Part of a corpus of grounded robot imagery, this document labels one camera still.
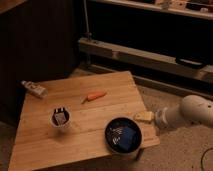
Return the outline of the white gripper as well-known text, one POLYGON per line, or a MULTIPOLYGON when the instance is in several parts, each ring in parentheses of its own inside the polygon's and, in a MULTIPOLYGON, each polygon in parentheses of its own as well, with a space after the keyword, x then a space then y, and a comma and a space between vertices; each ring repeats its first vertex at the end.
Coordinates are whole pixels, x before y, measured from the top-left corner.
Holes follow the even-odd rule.
MULTIPOLYGON (((166 120, 167 108, 159 109, 155 113, 155 124, 159 129, 167 129, 169 127, 166 120)), ((134 119, 138 122, 151 122, 154 119, 154 114, 151 111, 139 112, 134 115, 134 119)))

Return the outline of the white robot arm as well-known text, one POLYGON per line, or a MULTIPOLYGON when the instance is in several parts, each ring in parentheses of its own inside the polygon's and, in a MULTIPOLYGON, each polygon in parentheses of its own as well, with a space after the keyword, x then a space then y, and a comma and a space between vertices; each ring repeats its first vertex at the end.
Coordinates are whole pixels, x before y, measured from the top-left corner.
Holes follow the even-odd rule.
POLYGON ((138 122, 154 122, 161 130, 204 125, 213 128, 213 101, 197 95, 188 95, 174 107, 164 107, 153 113, 141 111, 134 115, 138 122))

